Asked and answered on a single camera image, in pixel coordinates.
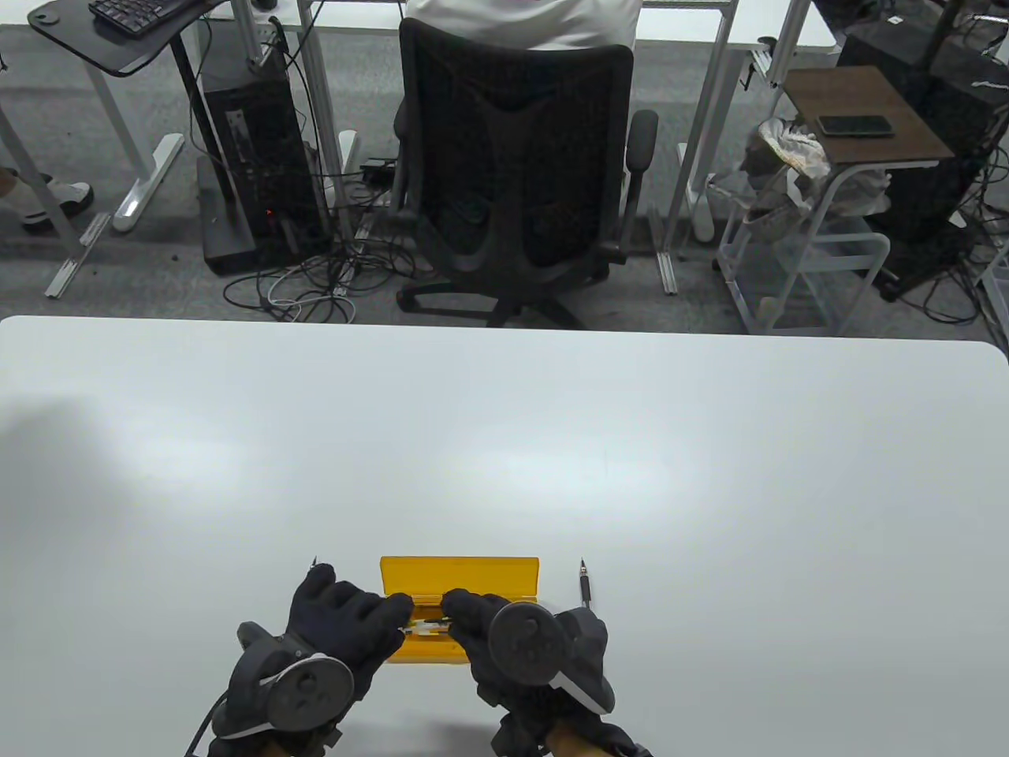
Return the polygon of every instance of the smartphone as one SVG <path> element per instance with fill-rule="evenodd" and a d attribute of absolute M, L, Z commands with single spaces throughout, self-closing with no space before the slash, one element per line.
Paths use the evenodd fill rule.
<path fill-rule="evenodd" d="M 819 116 L 824 136 L 893 136 L 893 126 L 883 116 Z"/>

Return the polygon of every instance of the black pen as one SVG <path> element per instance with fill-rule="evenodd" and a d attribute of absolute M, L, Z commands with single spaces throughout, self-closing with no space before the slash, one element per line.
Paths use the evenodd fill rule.
<path fill-rule="evenodd" d="M 592 609 L 592 590 L 588 586 L 588 570 L 585 569 L 585 561 L 581 561 L 578 569 L 578 582 L 581 583 L 581 606 L 585 610 Z"/>

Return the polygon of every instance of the floor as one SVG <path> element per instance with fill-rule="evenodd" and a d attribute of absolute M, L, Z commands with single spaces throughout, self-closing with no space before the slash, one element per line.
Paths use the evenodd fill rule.
<path fill-rule="evenodd" d="M 397 40 L 324 32 L 322 45 L 338 127 L 360 131 L 362 156 L 395 155 L 391 119 L 402 94 Z M 132 177 L 82 65 L 26 27 L 0 29 L 0 52 L 10 67 L 0 75 L 0 97 L 36 163 L 62 177 L 90 182 L 98 197 L 95 209 L 114 210 Z M 659 207 L 670 202 L 676 180 L 672 145 L 685 140 L 689 131 L 706 58 L 706 49 L 692 45 L 641 45 L 636 51 L 633 108 L 653 108 L 661 117 L 660 146 L 645 190 L 645 201 Z M 829 66 L 831 60 L 817 57 L 798 65 Z M 123 86 L 152 135 L 189 132 L 185 97 L 171 56 L 162 55 Z M 301 85 L 295 89 L 297 99 L 304 102 Z M 728 170 L 740 159 L 749 130 L 768 113 L 770 97 L 763 86 L 737 93 L 718 170 Z M 0 318 L 15 314 L 265 318 L 225 303 L 221 290 L 226 281 L 203 263 L 196 155 L 192 146 L 184 148 L 136 228 L 128 235 L 108 232 L 60 301 L 42 296 L 65 257 L 55 238 L 28 236 L 15 218 L 0 211 Z M 77 225 L 83 229 L 86 222 Z M 728 292 L 710 268 L 710 251 L 691 246 L 686 257 L 677 266 L 678 297 L 663 295 L 654 257 L 641 255 L 614 269 L 604 285 L 572 295 L 566 304 L 600 330 L 741 332 L 743 324 Z M 855 284 L 852 277 L 845 286 Z M 401 313 L 395 303 L 399 286 L 393 282 L 357 298 L 357 320 L 470 323 Z M 241 288 L 233 294 L 241 296 Z M 950 313 L 970 312 L 963 294 L 946 285 L 940 287 L 933 305 Z M 530 317 L 517 325 L 543 324 Z M 990 340 L 980 322 L 966 327 L 940 325 L 907 305 L 888 305 L 875 293 L 864 301 L 849 334 Z"/>

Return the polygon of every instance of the keyboard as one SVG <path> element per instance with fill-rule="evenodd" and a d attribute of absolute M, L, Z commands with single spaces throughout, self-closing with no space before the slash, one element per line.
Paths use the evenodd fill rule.
<path fill-rule="evenodd" d="M 140 37 L 194 0 L 92 0 L 91 12 L 129 36 Z"/>

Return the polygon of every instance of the black desk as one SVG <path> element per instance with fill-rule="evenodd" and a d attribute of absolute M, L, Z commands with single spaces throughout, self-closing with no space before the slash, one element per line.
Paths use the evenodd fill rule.
<path fill-rule="evenodd" d="M 88 10 L 88 0 L 53 0 L 28 14 L 28 23 L 42 36 L 48 37 L 78 58 L 111 77 L 128 77 L 149 64 L 179 34 L 204 13 L 225 0 L 202 0 L 174 16 L 149 34 L 136 39 L 119 32 L 112 24 L 101 21 Z M 57 23 L 47 25 L 42 14 L 57 14 Z"/>
<path fill-rule="evenodd" d="M 255 249 L 241 204 L 235 201 L 231 179 L 182 40 L 182 32 L 191 23 L 225 1 L 199 0 L 139 38 L 123 34 L 111 24 L 95 18 L 88 9 L 88 0 L 52 0 L 28 14 L 28 24 L 39 34 L 112 77 L 131 76 L 157 58 L 166 46 L 172 47 L 207 149 L 206 157 L 198 161 L 205 251 L 209 244 L 216 248 Z M 55 23 L 44 22 L 53 17 L 59 19 Z M 216 177 L 216 187 L 212 177 Z"/>

